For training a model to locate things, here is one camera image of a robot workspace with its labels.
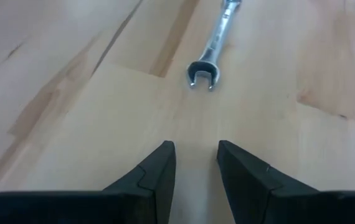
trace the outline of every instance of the wooden surface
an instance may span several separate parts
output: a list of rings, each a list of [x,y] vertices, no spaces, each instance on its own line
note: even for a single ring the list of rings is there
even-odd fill
[[[319,190],[355,190],[355,0],[244,1],[220,85],[190,90],[219,10],[0,0],[0,191],[102,189],[165,139],[171,223],[233,223],[221,139]]]

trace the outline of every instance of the wrench handle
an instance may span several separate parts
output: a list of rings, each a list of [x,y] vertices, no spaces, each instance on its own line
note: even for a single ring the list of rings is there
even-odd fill
[[[240,5],[238,0],[224,0],[222,11],[215,24],[212,35],[207,42],[206,48],[199,60],[207,61],[216,64],[220,52],[223,49],[227,33],[232,24],[233,16]]]

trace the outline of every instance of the wrench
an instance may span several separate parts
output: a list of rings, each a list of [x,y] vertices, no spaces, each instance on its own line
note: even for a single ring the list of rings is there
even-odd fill
[[[207,42],[200,59],[191,63],[187,68],[187,79],[190,87],[194,88],[197,77],[205,77],[209,80],[209,91],[212,91],[219,81],[220,71],[217,67],[217,60],[223,49],[227,33],[232,24],[234,13],[240,6],[242,0],[223,0],[222,12],[212,31],[212,35]]]

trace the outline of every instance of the chrome wrench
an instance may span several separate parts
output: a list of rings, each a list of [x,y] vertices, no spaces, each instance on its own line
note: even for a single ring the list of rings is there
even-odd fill
[[[241,2],[242,0],[223,0],[222,12],[219,15],[202,56],[198,61],[191,63],[187,68],[187,79],[191,88],[196,86],[198,76],[205,77],[209,80],[209,91],[212,91],[218,83],[220,70],[217,66],[217,60],[223,49],[223,44],[231,27],[233,16]]]

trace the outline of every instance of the wood grain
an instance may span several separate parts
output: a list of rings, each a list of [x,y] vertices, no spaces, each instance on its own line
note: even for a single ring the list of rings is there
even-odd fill
[[[102,189],[166,139],[177,154],[171,223],[234,222],[221,139],[317,189],[355,190],[355,0],[244,1],[212,93],[204,80],[189,89],[185,71],[220,0],[143,0],[135,13],[139,1],[109,2],[114,13],[86,2],[102,15],[90,20],[60,12],[86,30],[61,32],[65,21],[7,51],[0,149],[18,144],[0,150],[0,191]]]

